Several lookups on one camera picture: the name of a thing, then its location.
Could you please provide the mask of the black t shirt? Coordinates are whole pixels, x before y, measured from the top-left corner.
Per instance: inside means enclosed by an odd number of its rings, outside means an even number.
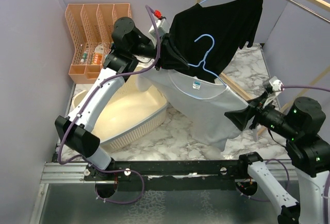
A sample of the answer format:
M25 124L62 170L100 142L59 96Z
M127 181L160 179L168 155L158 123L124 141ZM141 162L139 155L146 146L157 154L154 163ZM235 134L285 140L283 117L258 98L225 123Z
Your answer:
M174 45L193 66L180 73L213 82L236 51L254 43L263 0L235 0L178 13L171 24Z

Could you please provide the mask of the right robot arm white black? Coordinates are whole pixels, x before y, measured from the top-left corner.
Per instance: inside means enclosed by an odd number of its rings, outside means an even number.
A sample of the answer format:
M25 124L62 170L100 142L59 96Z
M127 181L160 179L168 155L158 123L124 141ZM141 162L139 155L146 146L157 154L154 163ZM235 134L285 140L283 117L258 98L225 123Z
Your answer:
M285 149L297 174L296 200L268 171L256 152L240 155L237 173L252 177L272 203L278 223L329 223L329 143L318 132L326 115L310 97L298 97L287 114L266 104L265 95L250 100L243 110L224 114L239 130L263 125L286 140Z

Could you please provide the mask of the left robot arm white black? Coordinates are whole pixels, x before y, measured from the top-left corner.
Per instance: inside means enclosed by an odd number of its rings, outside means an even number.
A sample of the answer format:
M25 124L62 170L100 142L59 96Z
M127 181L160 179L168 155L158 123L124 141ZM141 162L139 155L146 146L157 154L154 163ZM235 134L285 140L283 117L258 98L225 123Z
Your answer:
M127 16L115 21L111 34L113 43L100 74L79 106L67 117L59 115L55 127L61 140L90 165L96 167L96 174L103 180L113 176L111 156L101 147L101 140L92 133L95 124L113 95L128 81L130 76L160 69L161 53L170 55L171 63L187 66L181 55L174 50L169 34L170 25L166 18L152 16L152 42Z

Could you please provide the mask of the cream laundry basket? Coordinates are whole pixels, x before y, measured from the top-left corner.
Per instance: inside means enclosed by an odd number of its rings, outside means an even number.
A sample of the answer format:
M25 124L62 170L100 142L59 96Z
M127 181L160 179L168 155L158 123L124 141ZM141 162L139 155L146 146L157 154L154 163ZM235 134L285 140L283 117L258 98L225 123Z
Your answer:
M71 120L83 125L100 140L100 147L107 153L122 149L142 138L161 125L166 118L168 101L155 88L141 92L137 88L141 66L127 80L117 77L105 79L114 71L101 70L89 91L78 94L80 102L74 102L69 114Z

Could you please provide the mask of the metal hanging rod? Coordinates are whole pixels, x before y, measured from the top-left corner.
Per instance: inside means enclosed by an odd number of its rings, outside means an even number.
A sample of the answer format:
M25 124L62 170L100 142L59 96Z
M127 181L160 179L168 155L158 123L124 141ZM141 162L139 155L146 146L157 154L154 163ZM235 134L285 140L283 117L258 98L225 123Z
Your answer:
M319 18L320 20L322 20L322 21L324 21L324 22L326 22L326 23L329 24L329 20L328 20L328 19L326 19L325 17L319 15L318 13L314 12L313 10L311 10L311 9L309 9L309 8L307 8L307 7L305 7L305 6L303 6L302 4L297 3L297 2L294 1L294 0L285 0L285 1L287 1L287 2L290 3L290 4L295 5L296 7L298 7L298 8L300 8L300 9L306 11L306 12L309 13L309 14L312 14L313 16L315 16L315 17Z

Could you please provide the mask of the wooden clothes rack frame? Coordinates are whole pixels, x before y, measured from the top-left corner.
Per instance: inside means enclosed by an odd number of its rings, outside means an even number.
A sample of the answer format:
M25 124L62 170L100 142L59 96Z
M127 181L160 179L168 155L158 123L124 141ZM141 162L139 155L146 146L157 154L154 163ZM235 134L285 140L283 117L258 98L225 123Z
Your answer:
M232 0L208 0L205 6ZM270 75L287 85L329 88L329 24L285 0L263 0L255 37Z

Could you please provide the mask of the white t shirt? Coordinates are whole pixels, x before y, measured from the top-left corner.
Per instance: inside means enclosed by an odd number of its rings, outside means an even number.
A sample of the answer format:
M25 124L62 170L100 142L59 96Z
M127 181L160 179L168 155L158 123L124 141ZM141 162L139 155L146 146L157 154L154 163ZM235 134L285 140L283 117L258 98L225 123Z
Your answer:
M177 111L192 121L193 139L224 151L227 140L241 134L224 114L243 110L248 102L230 87L175 70L154 68L139 74L137 79L139 91L145 92L150 87L155 87Z

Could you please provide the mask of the orange plastic file organizer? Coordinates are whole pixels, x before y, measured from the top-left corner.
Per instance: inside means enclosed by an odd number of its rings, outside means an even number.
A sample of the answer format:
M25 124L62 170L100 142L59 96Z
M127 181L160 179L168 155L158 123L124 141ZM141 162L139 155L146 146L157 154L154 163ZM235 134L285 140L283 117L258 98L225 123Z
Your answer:
M76 84L92 84L99 75L102 64L113 42L114 23L122 17L132 17L129 3L123 4L68 4L65 19L72 37L75 52L69 76ZM92 65L92 53L99 44L104 45L101 65ZM84 51L88 51L85 64L80 64Z

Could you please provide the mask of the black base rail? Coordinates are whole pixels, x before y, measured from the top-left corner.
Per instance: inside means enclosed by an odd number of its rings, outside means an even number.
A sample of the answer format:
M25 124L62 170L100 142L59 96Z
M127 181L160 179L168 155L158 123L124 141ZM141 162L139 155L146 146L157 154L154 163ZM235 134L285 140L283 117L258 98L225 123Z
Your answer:
M237 160L201 161L112 161L109 172L88 167L84 180L119 191L192 191L205 189L234 190L237 180L249 177L248 166L262 161L256 152L240 155Z

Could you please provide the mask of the small bottle in organizer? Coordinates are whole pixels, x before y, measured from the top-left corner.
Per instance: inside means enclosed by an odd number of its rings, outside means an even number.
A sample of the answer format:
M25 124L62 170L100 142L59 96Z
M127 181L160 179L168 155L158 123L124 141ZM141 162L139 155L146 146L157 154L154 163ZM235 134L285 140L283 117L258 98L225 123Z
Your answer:
M88 58L88 51L84 51L80 59L80 64L85 64Z

